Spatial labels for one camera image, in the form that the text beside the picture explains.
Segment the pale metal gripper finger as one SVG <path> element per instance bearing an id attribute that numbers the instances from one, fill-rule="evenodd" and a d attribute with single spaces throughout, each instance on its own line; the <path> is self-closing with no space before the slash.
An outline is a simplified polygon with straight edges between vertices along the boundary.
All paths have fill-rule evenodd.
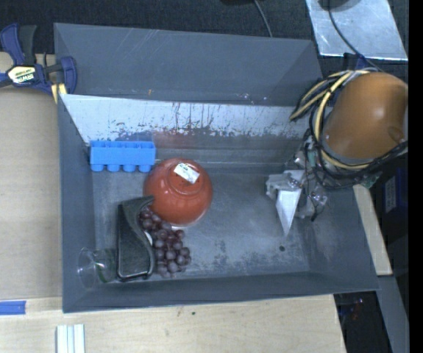
<path id="1" fill-rule="evenodd" d="M 280 174 L 271 174 L 266 180 L 266 195 L 271 199 L 277 198 L 281 191 L 299 191 L 303 187 L 303 170 L 286 170 Z"/>
<path id="2" fill-rule="evenodd" d="M 277 192 L 276 209 L 282 226 L 283 235 L 287 236 L 299 204 L 302 190 L 279 190 Z"/>

